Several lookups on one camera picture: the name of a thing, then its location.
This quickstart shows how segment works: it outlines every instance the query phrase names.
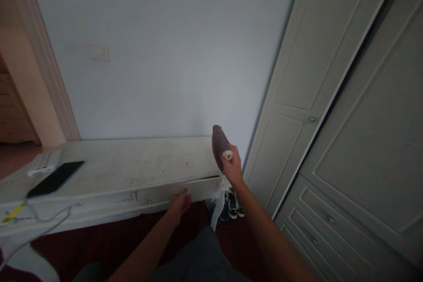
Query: cabinet knob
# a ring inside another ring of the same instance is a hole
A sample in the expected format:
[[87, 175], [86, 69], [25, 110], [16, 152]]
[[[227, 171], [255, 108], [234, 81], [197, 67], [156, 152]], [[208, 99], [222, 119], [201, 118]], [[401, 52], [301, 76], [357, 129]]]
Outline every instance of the cabinet knob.
[[327, 217], [327, 221], [330, 222], [331, 224], [334, 224], [335, 223], [334, 218], [333, 217], [330, 217], [330, 216]]

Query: yellow cable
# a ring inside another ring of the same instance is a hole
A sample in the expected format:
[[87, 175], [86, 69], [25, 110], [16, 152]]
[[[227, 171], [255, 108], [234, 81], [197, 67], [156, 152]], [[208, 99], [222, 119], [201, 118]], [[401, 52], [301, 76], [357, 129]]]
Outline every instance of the yellow cable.
[[19, 204], [18, 207], [15, 208], [14, 211], [12, 211], [5, 219], [3, 219], [2, 223], [7, 223], [8, 221], [11, 221], [19, 212], [21, 211], [21, 207], [26, 204], [26, 200], [24, 200], [22, 203]]

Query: person's right hand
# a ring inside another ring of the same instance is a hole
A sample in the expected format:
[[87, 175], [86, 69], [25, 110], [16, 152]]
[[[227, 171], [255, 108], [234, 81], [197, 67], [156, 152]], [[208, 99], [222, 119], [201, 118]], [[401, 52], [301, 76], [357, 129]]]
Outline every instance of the person's right hand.
[[220, 156], [220, 160], [223, 164], [223, 173], [226, 175], [231, 185], [234, 186], [235, 184], [243, 182], [244, 179], [242, 178], [241, 158], [239, 157], [238, 148], [235, 145], [229, 146], [233, 152], [232, 160], [229, 162], [223, 156]]

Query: black smartphone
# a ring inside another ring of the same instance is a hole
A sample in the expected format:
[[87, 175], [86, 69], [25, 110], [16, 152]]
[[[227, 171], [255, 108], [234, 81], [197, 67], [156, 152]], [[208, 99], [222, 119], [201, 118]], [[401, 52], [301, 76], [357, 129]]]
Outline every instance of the black smartphone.
[[26, 198], [43, 196], [55, 193], [84, 161], [63, 163], [53, 173], [43, 179], [37, 186], [28, 192]]

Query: wall switch plate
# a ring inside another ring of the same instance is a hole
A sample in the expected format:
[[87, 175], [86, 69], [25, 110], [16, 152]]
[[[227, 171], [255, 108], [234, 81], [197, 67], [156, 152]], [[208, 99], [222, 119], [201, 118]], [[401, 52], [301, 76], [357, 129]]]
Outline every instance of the wall switch plate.
[[88, 48], [89, 56], [92, 59], [106, 62], [110, 61], [109, 51], [107, 50], [107, 46], [105, 44], [88, 44]]

